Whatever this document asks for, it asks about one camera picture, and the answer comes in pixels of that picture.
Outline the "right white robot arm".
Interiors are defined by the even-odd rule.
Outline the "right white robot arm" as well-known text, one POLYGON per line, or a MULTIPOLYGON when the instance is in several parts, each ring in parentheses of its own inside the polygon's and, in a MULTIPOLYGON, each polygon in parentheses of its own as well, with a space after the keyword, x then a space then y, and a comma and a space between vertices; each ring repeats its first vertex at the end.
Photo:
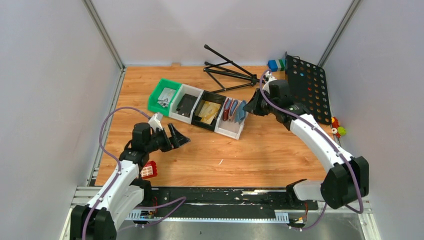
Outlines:
POLYGON ((298 209, 305 201, 319 201, 332 209, 347 207, 360 214, 364 211, 363 197, 369 194, 368 161, 336 144, 310 111, 291 99, 284 80, 269 81, 257 88, 243 110, 257 116, 273 114, 305 143, 326 171, 323 181, 301 179, 287 185, 285 201, 290 208, 298 209))

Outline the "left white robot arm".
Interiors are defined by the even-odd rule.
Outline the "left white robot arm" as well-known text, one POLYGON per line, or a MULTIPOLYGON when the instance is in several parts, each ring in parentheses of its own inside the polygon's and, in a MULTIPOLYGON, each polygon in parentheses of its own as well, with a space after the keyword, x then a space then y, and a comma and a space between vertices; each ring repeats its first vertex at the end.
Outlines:
POLYGON ((152 215, 160 205, 154 200, 150 181, 141 178, 150 153, 178 149, 191 140, 173 124, 170 136, 160 127, 142 122, 134 125, 132 138, 120 154, 116 168, 88 203, 76 205, 70 215, 71 240, 115 240, 122 223, 134 210, 152 215))

